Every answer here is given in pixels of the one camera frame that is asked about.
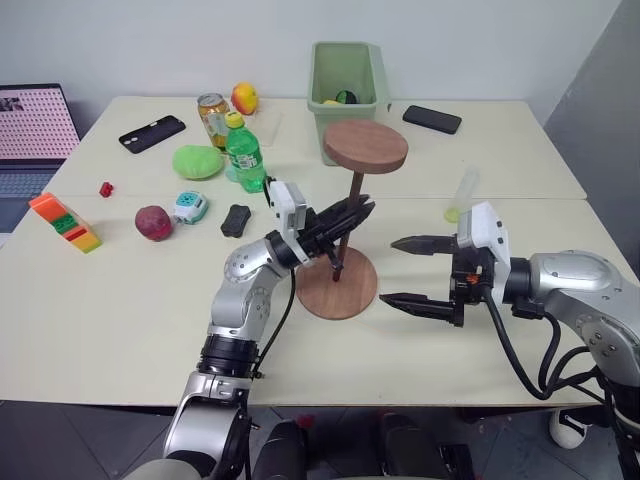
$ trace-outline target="test tube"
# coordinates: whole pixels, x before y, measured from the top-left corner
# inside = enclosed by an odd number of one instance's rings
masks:
[[[460,213],[466,212],[471,208],[471,199],[473,191],[476,189],[480,172],[477,167],[469,166],[464,172],[464,176],[458,185],[456,195],[451,200],[449,207],[444,212],[444,218],[449,223],[458,223]]]

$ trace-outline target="green plastic bottle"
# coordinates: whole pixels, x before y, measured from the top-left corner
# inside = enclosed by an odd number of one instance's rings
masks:
[[[224,119],[229,127],[227,153],[238,182],[249,193],[262,192],[262,182],[267,174],[262,166],[258,139],[244,126],[244,119],[238,112],[229,112]]]

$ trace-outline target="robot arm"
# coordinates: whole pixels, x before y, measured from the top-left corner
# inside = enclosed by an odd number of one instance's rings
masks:
[[[323,254],[341,268],[334,242],[360,225],[375,206],[362,195],[353,208],[344,199],[316,214],[294,184],[272,179],[265,184],[265,195],[276,211],[278,230],[227,259],[200,361],[165,441],[164,456],[190,464],[201,477],[234,479],[248,459],[247,398],[261,361],[258,342],[274,287],[294,275],[298,265],[310,265]]]
[[[381,295],[383,301],[412,315],[446,320],[459,327],[464,325],[466,304],[487,303],[511,365],[536,398],[545,400],[564,386],[581,389],[580,383],[596,377],[605,391],[625,478],[639,478],[635,452],[640,452],[640,288],[624,279],[605,258],[588,252],[511,258],[507,232],[488,203],[461,216],[457,235],[408,237],[392,246],[414,254],[451,254],[449,301],[410,293]],[[516,317],[547,318],[554,325],[557,340],[545,354],[540,390],[526,376],[513,351],[496,308],[500,303],[510,304]],[[585,347],[562,357],[547,383],[547,370],[559,342],[558,321],[576,332]],[[587,351],[597,367],[561,379],[564,365]]]

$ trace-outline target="laptop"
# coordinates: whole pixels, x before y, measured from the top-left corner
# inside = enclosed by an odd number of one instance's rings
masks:
[[[0,85],[0,233],[13,231],[79,142],[60,85]]]

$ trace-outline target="wooden stand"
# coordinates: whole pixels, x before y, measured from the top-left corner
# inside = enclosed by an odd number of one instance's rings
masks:
[[[409,149],[402,135],[371,120],[332,123],[325,131],[323,146],[334,162],[353,171],[350,207],[358,205],[365,173],[397,170]],[[348,244],[347,234],[340,239],[338,249],[343,270],[333,271],[326,257],[298,270],[298,298],[314,315],[330,320],[350,318],[367,308],[375,297],[378,276],[373,264]]]

